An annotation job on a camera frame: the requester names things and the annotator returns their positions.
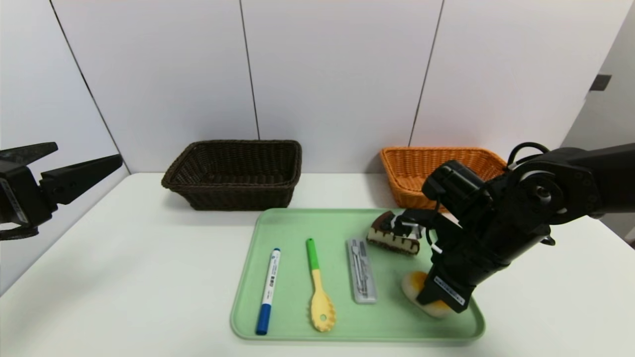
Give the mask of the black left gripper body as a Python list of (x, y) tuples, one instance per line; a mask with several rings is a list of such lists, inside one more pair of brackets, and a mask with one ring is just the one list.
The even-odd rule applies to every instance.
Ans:
[(36, 229), (52, 219), (52, 198), (47, 173), (37, 181), (29, 167), (2, 160), (1, 223), (15, 224), (14, 230)]

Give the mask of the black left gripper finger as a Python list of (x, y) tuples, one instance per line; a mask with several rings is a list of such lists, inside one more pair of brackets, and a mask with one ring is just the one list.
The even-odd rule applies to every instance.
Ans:
[(122, 164), (122, 156), (116, 154), (42, 172), (39, 187), (48, 208), (54, 212), (58, 205), (72, 203)]
[(0, 151), (1, 167), (27, 166), (57, 151), (56, 142), (44, 142), (41, 144), (24, 145)]

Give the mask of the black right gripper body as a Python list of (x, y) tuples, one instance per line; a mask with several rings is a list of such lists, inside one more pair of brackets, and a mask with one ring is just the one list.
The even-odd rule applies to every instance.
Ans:
[(459, 245), (433, 253), (426, 283), (435, 283), (439, 300), (454, 312), (467, 309), (476, 287), (510, 266), (505, 260), (479, 245)]

